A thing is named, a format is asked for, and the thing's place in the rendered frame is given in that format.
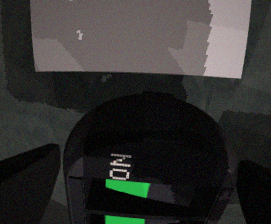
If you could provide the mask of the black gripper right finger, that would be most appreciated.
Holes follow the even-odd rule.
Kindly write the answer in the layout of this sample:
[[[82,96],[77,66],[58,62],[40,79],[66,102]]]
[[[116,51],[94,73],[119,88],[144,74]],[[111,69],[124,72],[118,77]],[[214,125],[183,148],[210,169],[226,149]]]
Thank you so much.
[[[247,224],[271,224],[271,169],[241,160],[235,188]]]

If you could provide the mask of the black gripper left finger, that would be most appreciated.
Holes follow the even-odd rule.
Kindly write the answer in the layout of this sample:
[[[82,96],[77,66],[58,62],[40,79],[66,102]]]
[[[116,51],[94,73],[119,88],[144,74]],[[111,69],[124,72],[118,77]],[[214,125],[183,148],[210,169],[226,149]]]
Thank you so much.
[[[39,224],[59,175],[58,144],[0,160],[0,224]]]

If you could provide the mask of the dark grey switch panel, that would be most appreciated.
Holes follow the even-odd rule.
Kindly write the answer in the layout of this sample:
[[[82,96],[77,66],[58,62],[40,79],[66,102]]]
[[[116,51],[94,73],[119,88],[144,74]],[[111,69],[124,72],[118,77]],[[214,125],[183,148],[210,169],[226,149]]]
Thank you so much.
[[[237,160],[208,113],[172,93],[143,91],[79,120],[63,176],[71,224],[217,224]]]

